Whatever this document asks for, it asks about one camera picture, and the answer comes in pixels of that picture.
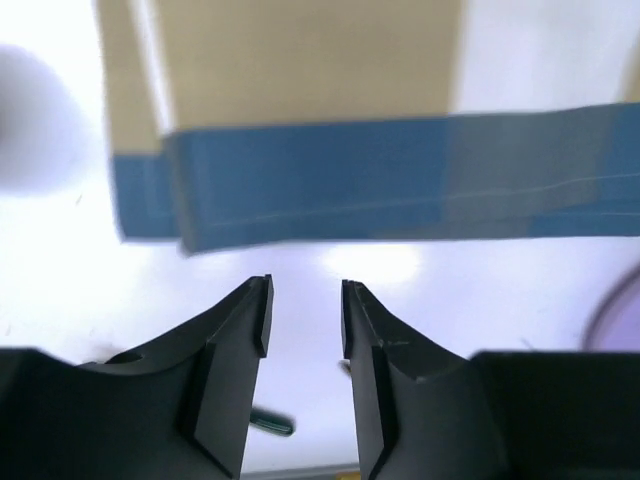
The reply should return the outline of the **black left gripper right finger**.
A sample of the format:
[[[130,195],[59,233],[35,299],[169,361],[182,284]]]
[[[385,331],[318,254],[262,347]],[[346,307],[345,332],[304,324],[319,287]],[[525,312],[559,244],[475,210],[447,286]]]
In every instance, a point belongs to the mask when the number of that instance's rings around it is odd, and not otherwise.
[[[342,284],[365,479],[635,479],[635,353],[460,357]]]

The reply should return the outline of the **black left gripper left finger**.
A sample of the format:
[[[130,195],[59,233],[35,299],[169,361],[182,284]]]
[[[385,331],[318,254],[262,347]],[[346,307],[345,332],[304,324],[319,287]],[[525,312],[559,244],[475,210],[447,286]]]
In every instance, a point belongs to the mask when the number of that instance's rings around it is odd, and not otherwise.
[[[272,303],[271,277],[251,277],[103,363],[3,349],[2,477],[238,478]]]

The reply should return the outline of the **blue beige white placemat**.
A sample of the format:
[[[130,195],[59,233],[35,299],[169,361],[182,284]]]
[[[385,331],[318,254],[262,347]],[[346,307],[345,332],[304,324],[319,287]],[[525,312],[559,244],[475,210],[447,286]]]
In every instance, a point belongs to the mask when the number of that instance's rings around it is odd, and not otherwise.
[[[96,9],[127,240],[639,232],[635,1]]]

